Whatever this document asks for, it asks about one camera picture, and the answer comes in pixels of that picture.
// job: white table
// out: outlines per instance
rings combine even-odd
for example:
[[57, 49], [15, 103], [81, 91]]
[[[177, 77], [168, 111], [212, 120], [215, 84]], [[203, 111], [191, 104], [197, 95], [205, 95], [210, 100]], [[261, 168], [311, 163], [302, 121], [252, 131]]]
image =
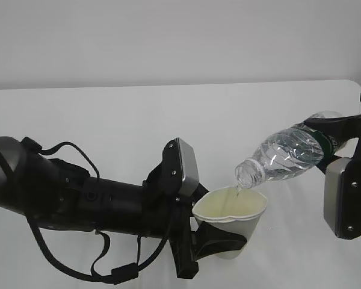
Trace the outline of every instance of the white table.
[[[0, 135], [30, 136], [45, 148], [69, 140], [88, 153], [101, 177], [140, 184], [180, 136], [196, 153], [200, 182], [233, 185], [234, 167], [269, 134], [321, 110], [359, 114], [361, 87], [351, 81], [0, 90]], [[343, 151], [350, 155], [355, 142]], [[74, 151], [58, 157], [88, 168]], [[170, 248], [139, 279], [118, 288], [361, 288], [361, 237], [337, 239], [322, 217], [324, 177], [313, 169], [259, 188], [269, 198], [247, 248], [235, 260], [209, 256], [191, 281], [177, 279]], [[92, 233], [44, 231], [53, 253], [89, 273], [102, 248]], [[144, 239], [142, 257], [156, 239]], [[135, 237], [111, 234], [97, 265], [131, 263]], [[76, 281], [44, 259], [23, 217], [0, 209], [0, 288], [106, 288]]]

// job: green label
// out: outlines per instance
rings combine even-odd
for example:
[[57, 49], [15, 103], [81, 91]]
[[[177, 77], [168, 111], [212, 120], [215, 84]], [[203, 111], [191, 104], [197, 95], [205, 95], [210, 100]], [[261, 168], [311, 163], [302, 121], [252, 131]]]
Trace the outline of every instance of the green label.
[[316, 141], [318, 141], [324, 153], [324, 158], [328, 158], [334, 155], [345, 144], [345, 142], [339, 141], [330, 135], [323, 134], [320, 131], [308, 127], [303, 122], [292, 126], [292, 128], [297, 128], [306, 131]]

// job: paper cup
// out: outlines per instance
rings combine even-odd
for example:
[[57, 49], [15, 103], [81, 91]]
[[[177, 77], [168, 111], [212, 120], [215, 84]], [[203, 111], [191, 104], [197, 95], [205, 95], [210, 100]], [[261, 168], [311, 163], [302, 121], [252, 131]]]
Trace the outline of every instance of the paper cup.
[[[228, 187], [205, 194], [194, 205], [193, 214], [198, 224], [205, 221], [220, 230], [245, 236], [249, 241], [266, 207], [267, 198], [264, 195], [247, 188], [238, 191]], [[244, 247], [216, 255], [233, 259]]]

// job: water bottle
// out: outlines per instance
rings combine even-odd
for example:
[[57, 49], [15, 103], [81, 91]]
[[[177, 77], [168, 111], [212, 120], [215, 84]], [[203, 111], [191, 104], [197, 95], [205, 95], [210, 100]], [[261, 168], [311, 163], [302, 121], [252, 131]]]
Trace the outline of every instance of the water bottle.
[[[323, 111], [310, 118], [342, 117], [335, 111]], [[303, 122], [269, 136], [251, 158], [235, 169], [238, 188], [252, 188], [265, 181], [279, 181], [301, 175], [323, 158], [345, 145]]]

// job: white wall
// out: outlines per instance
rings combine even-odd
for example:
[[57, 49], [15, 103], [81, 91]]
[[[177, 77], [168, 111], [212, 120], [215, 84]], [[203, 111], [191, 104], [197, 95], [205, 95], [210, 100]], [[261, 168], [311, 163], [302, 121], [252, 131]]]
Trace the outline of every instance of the white wall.
[[0, 0], [0, 89], [340, 78], [361, 0]]

